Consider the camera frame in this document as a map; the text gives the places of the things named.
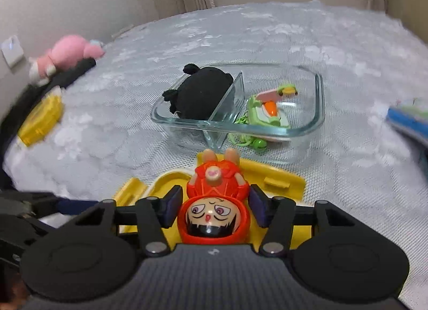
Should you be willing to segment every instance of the stuffed animal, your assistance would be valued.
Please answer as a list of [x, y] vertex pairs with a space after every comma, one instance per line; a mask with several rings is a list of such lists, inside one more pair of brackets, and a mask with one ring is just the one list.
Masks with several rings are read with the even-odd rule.
[[93, 44], [78, 35], [61, 38], [52, 49], [32, 62], [29, 77], [32, 83], [54, 76], [58, 71], [65, 71], [85, 58], [98, 59], [104, 55], [99, 44]]
[[195, 64], [187, 64], [183, 72], [190, 76], [177, 89], [164, 91], [164, 101], [171, 103], [170, 112], [180, 118], [208, 120], [232, 85], [233, 77], [219, 68], [199, 68]]

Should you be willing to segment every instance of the red hooded toy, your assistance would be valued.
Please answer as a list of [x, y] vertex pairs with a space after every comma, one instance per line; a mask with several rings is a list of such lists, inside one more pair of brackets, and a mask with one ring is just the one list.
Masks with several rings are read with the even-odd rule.
[[187, 200], [177, 218], [185, 244], [244, 243], [250, 214], [242, 203], [250, 186], [239, 169], [239, 154], [229, 148], [218, 161], [212, 150], [202, 154], [203, 164], [187, 184]]

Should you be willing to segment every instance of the black plush toy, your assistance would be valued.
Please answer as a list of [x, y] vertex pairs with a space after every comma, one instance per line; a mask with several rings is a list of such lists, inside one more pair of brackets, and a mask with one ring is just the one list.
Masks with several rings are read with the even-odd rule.
[[187, 64], [183, 72], [190, 76], [177, 89], [165, 91], [163, 99], [171, 103], [171, 113], [180, 118], [207, 120], [232, 85], [233, 77], [219, 68], [199, 68], [195, 64]]

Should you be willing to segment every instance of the pink plush toy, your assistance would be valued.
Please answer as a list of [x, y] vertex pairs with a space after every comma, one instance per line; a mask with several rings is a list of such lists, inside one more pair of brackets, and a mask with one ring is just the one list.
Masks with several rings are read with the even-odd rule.
[[61, 38], [52, 49], [32, 63], [29, 77], [33, 83], [49, 78], [58, 70], [67, 70], [84, 58], [98, 59], [104, 55], [98, 44], [92, 44], [78, 35]]

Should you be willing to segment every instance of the toy ears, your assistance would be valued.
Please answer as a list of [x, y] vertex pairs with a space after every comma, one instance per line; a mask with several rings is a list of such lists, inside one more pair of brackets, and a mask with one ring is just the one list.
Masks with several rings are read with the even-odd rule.
[[239, 152], [234, 148], [228, 148], [224, 152], [224, 158], [239, 166]]
[[[224, 153], [224, 159], [232, 161], [232, 163], [239, 166], [239, 152], [234, 148], [228, 148]], [[206, 163], [207, 161], [216, 161], [217, 155], [213, 150], [204, 150], [202, 152], [202, 162]]]
[[165, 101], [174, 100], [175, 98], [177, 98], [177, 95], [178, 95], [177, 89], [170, 89], [162, 93], [163, 99]]
[[187, 64], [183, 69], [183, 72], [186, 74], [194, 74], [200, 70], [195, 64]]
[[202, 152], [202, 162], [206, 163], [207, 161], [217, 161], [217, 155], [213, 150], [204, 150]]

